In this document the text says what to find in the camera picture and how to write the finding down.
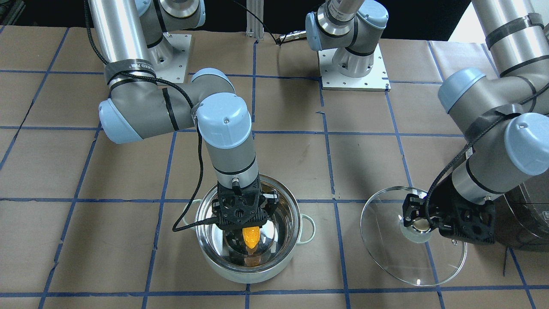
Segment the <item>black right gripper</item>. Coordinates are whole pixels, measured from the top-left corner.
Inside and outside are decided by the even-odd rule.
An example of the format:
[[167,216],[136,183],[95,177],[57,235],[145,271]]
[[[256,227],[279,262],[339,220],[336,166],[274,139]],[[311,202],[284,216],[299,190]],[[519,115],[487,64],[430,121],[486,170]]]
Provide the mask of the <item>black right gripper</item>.
[[223,254],[228,258],[243,258],[249,255],[242,228],[262,227],[278,207],[278,191],[263,192],[261,181],[254,180],[249,186],[236,185],[226,188],[217,184],[217,198],[212,200],[215,224],[223,231]]

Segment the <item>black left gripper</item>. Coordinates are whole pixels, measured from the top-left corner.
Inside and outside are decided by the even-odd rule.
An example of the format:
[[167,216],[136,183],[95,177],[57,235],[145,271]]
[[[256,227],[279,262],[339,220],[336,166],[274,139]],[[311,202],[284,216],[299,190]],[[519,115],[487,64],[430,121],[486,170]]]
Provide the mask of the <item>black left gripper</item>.
[[[407,194],[402,205],[404,227],[429,227],[426,195]],[[496,210],[493,201],[482,205],[463,198],[451,178],[441,181],[429,201],[429,215],[443,237],[477,245],[495,243]]]

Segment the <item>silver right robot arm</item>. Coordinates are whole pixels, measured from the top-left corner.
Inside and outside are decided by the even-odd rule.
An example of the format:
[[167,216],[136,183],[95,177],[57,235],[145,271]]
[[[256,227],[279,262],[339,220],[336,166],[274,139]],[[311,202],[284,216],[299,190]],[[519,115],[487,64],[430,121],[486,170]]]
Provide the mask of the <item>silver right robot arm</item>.
[[85,23],[92,22],[100,42],[90,45],[104,63],[110,97],[99,105],[107,137],[115,143],[195,127],[198,149],[206,146],[217,175],[218,201],[212,218],[180,226],[174,232],[215,224],[243,241],[249,254],[259,246],[259,229],[276,209],[274,197],[261,191],[251,115],[225,74],[204,68],[188,84],[156,74],[168,48],[164,33],[200,27],[202,0],[85,0]]

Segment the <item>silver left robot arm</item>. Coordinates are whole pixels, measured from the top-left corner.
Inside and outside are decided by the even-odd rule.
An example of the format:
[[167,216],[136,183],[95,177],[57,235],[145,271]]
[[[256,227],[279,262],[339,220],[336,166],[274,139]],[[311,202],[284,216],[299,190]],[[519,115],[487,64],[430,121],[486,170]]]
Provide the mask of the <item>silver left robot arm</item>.
[[401,232],[426,242],[441,236],[471,244],[495,241],[494,200],[548,169],[549,47],[543,18],[529,0],[475,0],[498,79],[477,68],[452,74],[438,98],[467,145],[424,198],[408,194]]

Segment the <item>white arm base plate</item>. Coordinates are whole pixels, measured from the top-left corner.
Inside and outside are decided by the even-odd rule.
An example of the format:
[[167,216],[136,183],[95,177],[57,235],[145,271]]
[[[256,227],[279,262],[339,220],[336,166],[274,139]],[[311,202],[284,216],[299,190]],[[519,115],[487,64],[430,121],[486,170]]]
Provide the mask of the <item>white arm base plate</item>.
[[365,57],[353,55],[345,48],[325,49],[317,53],[323,89],[389,91],[392,88],[379,45]]
[[192,35],[163,33],[147,44],[156,77],[172,83],[184,83],[190,58]]

